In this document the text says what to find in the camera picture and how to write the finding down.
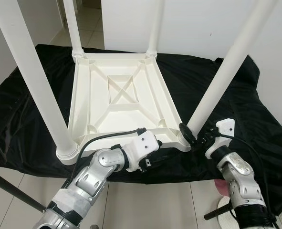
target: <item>black fabric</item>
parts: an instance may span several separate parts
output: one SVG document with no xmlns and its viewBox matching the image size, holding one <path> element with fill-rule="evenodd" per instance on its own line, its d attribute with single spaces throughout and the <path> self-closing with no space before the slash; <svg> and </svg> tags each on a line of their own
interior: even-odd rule
<svg viewBox="0 0 282 229">
<path fill-rule="evenodd" d="M 38 56 L 68 123 L 75 64 L 70 47 L 38 45 Z M 117 52 L 85 49 L 86 52 Z M 193 56 L 159 54 L 158 66 L 183 123 L 187 123 L 212 81 L 222 59 L 211 61 Z M 269 182 L 272 211 L 282 211 L 282 127 L 259 100 L 256 92 L 259 69 L 247 57 L 229 88 L 210 116 L 210 120 L 235 119 L 235 136 L 245 139 L 261 155 Z M 255 170 L 261 188 L 261 168 L 252 151 L 231 141 Z M 55 144 L 33 102 L 18 69 L 0 86 L 0 167 L 16 169 L 42 177 L 68 177 L 73 166 L 63 165 L 55 155 Z M 132 183 L 173 183 L 221 178 L 213 160 L 204 152 L 183 153 L 160 149 L 152 155 L 157 166 L 146 173 L 113 173 L 110 181 Z M 82 158 L 80 168 L 91 157 Z"/>
</svg>

